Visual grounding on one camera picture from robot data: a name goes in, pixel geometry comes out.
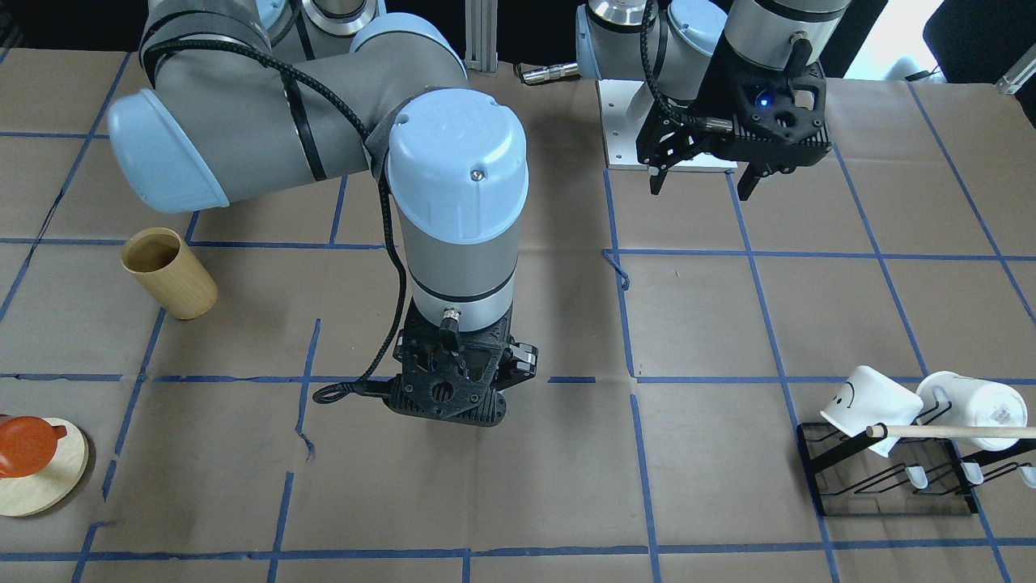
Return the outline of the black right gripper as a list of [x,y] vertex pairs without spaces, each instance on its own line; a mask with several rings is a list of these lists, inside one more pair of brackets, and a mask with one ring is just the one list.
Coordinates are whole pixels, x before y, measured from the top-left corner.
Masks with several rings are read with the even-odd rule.
[[393,350],[401,373],[393,380],[388,409],[474,427],[503,420],[503,389],[536,376],[539,351],[510,333],[511,311],[488,327],[460,332],[455,324],[427,321],[414,302]]

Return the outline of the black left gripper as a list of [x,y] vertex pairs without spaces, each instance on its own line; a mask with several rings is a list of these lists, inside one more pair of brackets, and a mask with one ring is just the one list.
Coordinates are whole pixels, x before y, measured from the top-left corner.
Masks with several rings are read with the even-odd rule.
[[792,49],[776,69],[717,49],[698,96],[677,108],[677,119],[652,107],[636,138],[638,159],[650,166],[658,196],[678,161],[709,154],[746,162],[737,198],[748,202],[762,178],[813,166],[832,149],[826,130],[826,79],[811,49]]

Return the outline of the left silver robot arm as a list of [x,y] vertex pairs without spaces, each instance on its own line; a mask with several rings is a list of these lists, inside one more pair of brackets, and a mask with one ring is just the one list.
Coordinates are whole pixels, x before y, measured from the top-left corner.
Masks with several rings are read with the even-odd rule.
[[638,163],[661,192],[677,163],[740,162],[742,202],[759,182],[824,159],[819,57],[847,1],[588,1],[575,16],[581,76],[641,82],[650,108]]

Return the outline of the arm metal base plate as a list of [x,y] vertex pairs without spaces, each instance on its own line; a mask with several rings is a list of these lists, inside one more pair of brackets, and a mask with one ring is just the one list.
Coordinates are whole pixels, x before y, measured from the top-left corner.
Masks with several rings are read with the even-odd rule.
[[652,106],[644,82],[597,81],[606,167],[612,170],[644,170],[637,159],[636,138]]

